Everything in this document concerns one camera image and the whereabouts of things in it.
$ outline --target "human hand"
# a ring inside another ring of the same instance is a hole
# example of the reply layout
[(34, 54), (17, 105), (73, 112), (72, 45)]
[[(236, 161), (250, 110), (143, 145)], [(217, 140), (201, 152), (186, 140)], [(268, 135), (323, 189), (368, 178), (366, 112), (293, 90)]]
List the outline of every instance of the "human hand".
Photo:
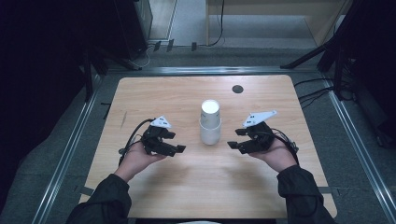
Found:
[(297, 162), (286, 148), (285, 144), (275, 138), (273, 144), (264, 152), (252, 152), (248, 154), (251, 157), (265, 161), (271, 168), (277, 172), (296, 165)]
[(135, 175), (146, 169), (150, 164), (165, 159), (160, 154), (149, 155), (141, 142), (133, 144), (125, 155), (121, 165), (114, 175), (119, 176), (128, 183)]

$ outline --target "person's left hand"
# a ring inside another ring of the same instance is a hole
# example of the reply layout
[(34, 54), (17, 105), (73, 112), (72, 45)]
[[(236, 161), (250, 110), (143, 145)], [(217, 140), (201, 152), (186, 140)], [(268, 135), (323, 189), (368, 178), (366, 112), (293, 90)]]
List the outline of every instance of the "person's left hand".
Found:
[(128, 182), (135, 175), (146, 169), (150, 164), (156, 161), (161, 161), (165, 158), (166, 156), (160, 154), (147, 154), (143, 144), (138, 142), (130, 147), (114, 175), (117, 175), (125, 182)]

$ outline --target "wrist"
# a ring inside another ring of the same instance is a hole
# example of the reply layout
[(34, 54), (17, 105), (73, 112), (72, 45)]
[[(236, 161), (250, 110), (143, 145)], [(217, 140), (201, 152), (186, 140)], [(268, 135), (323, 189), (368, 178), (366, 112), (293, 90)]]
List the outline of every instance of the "wrist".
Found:
[(120, 170), (120, 168), (114, 172), (114, 175), (121, 178), (125, 183), (128, 183), (132, 178), (134, 178), (134, 175), (126, 175), (122, 170)]
[(283, 170), (279, 171), (279, 174), (284, 175), (286, 173), (292, 173), (298, 169), (301, 169), (301, 167), (298, 164), (294, 164), (294, 165), (288, 166), (288, 167), (284, 168)]

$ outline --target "person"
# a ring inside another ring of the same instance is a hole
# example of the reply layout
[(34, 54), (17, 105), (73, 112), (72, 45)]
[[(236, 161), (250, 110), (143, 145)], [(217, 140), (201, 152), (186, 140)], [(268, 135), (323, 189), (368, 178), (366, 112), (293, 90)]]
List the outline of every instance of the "person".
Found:
[[(297, 165), (283, 142), (275, 139), (265, 153), (254, 152), (249, 156), (265, 161), (278, 172), (278, 193), (286, 199), (290, 224), (335, 223), (323, 206), (314, 177)], [(131, 207), (128, 181), (163, 159), (163, 155), (148, 155), (140, 142), (133, 144), (116, 172), (98, 185), (87, 202), (73, 209), (66, 223), (128, 223)]]

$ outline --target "hand-mounted device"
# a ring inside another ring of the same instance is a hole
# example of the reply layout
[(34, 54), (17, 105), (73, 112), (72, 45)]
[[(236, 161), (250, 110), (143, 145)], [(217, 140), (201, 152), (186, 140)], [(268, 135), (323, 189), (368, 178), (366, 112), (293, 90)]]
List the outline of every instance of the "hand-mounted device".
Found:
[(136, 138), (136, 132), (143, 124), (147, 122), (150, 122), (150, 125), (141, 136), (140, 142), (143, 143), (143, 146), (148, 154), (155, 152), (164, 156), (173, 157), (176, 153), (182, 153), (186, 148), (185, 146), (181, 145), (172, 146), (163, 141), (163, 139), (173, 139), (176, 135), (175, 133), (171, 133), (167, 130), (167, 128), (172, 128), (172, 125), (166, 120), (165, 116), (160, 116), (157, 119), (146, 119), (142, 121), (136, 127), (136, 129), (134, 129), (134, 132), (131, 134), (131, 137), (129, 138), (125, 148), (119, 150), (119, 153), (121, 154), (119, 165), (124, 159), (126, 153), (128, 153), (131, 145), (136, 143), (134, 141)]
[(298, 162), (297, 151), (298, 148), (284, 133), (280, 130), (270, 128), (264, 121), (276, 115), (276, 111), (250, 113), (243, 127), (245, 129), (235, 130), (237, 135), (248, 135), (250, 140), (245, 142), (227, 142), (228, 146), (232, 149), (238, 149), (241, 154), (266, 151), (273, 144), (274, 139), (277, 138), (282, 141), (288, 150), (293, 155), (294, 159)]

